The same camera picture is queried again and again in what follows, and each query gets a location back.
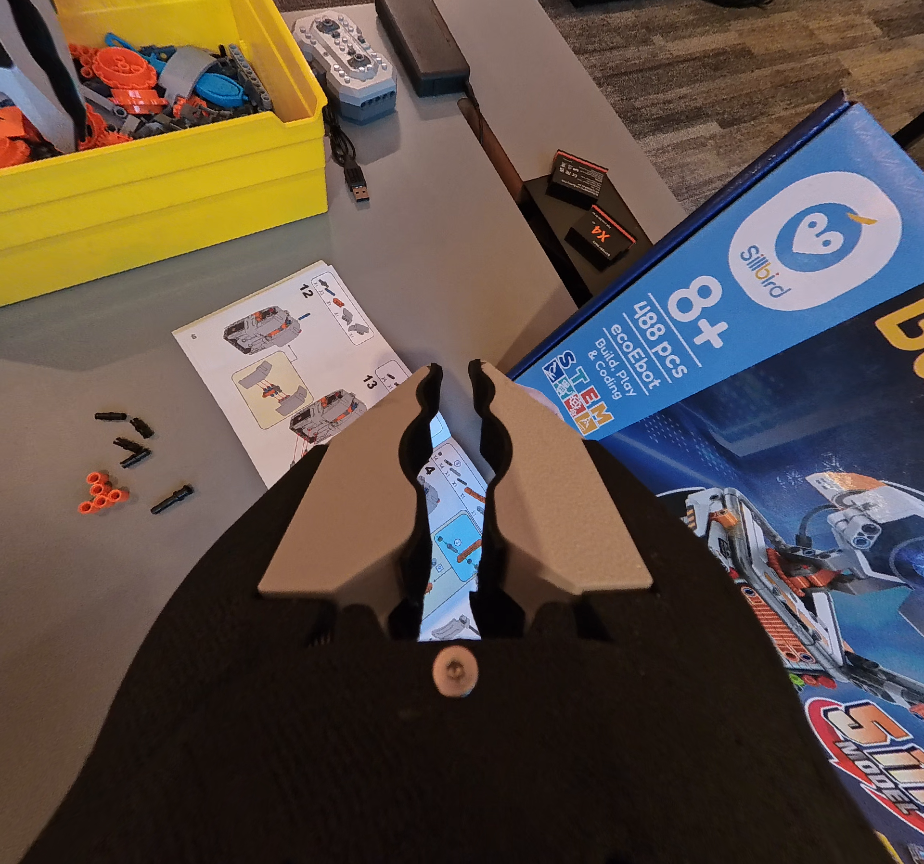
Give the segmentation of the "grey remote controller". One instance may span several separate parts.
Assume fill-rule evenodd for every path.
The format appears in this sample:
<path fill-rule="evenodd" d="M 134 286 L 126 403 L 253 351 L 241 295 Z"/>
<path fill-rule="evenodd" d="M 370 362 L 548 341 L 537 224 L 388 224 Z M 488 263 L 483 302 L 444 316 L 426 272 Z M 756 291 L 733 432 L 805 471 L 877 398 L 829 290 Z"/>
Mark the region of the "grey remote controller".
<path fill-rule="evenodd" d="M 332 10 L 304 16 L 293 36 L 342 119 L 363 125 L 395 111 L 394 66 L 348 16 Z"/>

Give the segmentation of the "yellow plastic bin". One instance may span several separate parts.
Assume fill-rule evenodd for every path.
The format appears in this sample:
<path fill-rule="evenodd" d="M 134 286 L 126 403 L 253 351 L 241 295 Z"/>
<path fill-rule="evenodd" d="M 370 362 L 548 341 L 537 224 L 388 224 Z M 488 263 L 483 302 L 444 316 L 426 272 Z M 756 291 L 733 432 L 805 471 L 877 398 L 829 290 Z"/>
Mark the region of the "yellow plastic bin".
<path fill-rule="evenodd" d="M 274 111 L 3 170 L 3 305 L 326 211 L 326 99 L 272 0 L 53 1 L 77 44 L 236 43 Z"/>

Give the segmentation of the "pile of building pieces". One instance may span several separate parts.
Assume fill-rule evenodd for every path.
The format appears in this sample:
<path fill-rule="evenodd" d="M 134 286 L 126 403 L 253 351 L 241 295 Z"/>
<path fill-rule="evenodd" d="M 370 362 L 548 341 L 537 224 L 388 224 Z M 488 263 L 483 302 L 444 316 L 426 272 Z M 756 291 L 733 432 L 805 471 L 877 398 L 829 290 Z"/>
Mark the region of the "pile of building pieces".
<path fill-rule="evenodd" d="M 249 103 L 220 109 L 195 90 L 188 98 L 170 103 L 159 74 L 178 48 L 136 48 L 112 33 L 105 36 L 103 47 L 69 44 L 87 114 L 87 132 L 77 145 L 80 152 L 273 111 L 269 91 L 234 43 L 210 53 L 216 61 L 228 59 L 236 65 Z"/>

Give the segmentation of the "blue oval building piece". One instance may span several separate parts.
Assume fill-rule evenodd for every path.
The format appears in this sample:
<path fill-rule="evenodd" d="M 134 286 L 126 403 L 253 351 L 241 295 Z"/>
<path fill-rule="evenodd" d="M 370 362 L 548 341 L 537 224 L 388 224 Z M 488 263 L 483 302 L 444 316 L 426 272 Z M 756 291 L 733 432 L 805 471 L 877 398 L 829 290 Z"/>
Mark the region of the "blue oval building piece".
<path fill-rule="evenodd" d="M 238 79 L 237 67 L 228 59 L 217 60 L 201 75 L 195 92 L 202 100 L 225 110 L 249 103 L 249 97 Z"/>

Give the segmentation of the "grey curved panel piece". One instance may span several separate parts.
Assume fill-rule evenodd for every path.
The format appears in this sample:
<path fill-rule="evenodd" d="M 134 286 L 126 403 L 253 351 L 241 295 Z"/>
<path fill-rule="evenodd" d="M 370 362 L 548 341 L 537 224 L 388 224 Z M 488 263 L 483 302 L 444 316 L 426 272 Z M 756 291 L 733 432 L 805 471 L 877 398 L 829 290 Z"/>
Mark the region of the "grey curved panel piece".
<path fill-rule="evenodd" d="M 216 57 L 195 46 L 179 47 L 159 74 L 160 86 L 172 103 L 176 98 L 188 98 L 202 75 L 215 64 Z"/>

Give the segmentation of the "black rectangular case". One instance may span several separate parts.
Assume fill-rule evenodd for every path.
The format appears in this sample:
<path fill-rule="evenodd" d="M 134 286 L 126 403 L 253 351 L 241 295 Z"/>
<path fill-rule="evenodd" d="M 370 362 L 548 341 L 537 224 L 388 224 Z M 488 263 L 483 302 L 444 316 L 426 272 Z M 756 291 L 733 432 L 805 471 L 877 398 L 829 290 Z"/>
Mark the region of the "black rectangular case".
<path fill-rule="evenodd" d="M 468 90 L 468 61 L 433 0 L 374 0 L 374 3 L 418 96 Z"/>

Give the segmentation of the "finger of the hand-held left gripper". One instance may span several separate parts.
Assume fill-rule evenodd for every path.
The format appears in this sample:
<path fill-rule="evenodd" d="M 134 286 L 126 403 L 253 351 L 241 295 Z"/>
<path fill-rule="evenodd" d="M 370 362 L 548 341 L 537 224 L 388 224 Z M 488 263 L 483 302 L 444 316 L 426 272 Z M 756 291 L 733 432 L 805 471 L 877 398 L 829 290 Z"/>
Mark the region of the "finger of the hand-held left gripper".
<path fill-rule="evenodd" d="M 59 152 L 77 150 L 86 105 L 52 0 L 1 0 L 1 91 Z"/>

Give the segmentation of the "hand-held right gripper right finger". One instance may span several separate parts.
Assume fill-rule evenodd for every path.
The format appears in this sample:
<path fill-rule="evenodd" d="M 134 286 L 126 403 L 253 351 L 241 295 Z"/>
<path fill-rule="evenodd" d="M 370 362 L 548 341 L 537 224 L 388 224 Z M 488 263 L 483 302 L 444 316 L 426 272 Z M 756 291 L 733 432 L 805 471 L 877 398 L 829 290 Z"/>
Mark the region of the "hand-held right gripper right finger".
<path fill-rule="evenodd" d="M 468 372 L 480 452 L 494 472 L 469 597 L 480 637 L 519 637 L 548 603 L 649 589 L 653 578 L 580 435 L 491 364 L 472 361 Z"/>

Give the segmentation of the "black shelf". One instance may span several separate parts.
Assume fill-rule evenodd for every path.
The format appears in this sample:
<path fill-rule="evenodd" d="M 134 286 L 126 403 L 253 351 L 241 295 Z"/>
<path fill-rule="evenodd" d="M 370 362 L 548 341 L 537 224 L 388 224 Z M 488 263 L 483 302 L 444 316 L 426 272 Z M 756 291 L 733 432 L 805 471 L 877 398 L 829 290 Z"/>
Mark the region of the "black shelf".
<path fill-rule="evenodd" d="M 603 292 L 619 274 L 636 264 L 652 248 L 653 243 L 613 183 L 607 180 L 603 183 L 600 195 L 601 206 L 637 242 L 615 263 L 601 268 L 586 253 L 566 242 L 568 231 L 577 224 L 585 211 L 547 194 L 548 181 L 548 176 L 525 181 L 519 208 L 572 300 L 577 307 L 581 307 Z"/>

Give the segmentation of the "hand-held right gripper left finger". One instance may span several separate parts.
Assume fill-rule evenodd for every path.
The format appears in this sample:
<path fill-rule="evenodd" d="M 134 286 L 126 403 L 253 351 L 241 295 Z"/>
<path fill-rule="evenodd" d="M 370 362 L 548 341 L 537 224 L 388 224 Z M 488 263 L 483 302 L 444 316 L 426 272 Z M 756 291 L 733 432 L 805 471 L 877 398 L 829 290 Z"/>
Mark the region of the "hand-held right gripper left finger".
<path fill-rule="evenodd" d="M 418 477 L 442 379 L 438 364 L 420 368 L 326 445 L 261 595 L 368 605 L 394 638 L 418 639 L 432 561 Z"/>

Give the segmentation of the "instruction booklet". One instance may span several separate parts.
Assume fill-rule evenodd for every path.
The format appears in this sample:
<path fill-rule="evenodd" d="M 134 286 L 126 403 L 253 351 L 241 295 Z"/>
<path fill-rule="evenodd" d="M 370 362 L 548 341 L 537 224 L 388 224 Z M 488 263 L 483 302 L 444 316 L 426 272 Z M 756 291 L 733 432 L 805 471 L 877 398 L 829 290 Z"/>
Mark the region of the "instruction booklet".
<path fill-rule="evenodd" d="M 267 487 L 315 445 L 331 441 L 410 376 L 329 264 L 285 280 L 174 332 Z M 476 587 L 487 483 L 431 423 L 422 468 L 433 542 L 422 640 L 479 639 Z"/>

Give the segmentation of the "blue toy box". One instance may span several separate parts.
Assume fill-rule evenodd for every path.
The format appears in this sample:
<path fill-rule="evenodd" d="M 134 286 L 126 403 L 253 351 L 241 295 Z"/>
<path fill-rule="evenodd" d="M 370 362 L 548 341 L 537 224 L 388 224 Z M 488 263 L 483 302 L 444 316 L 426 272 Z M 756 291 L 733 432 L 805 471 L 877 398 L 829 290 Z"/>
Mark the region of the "blue toy box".
<path fill-rule="evenodd" d="M 718 557 L 922 862 L 922 170 L 832 96 L 511 377 Z"/>

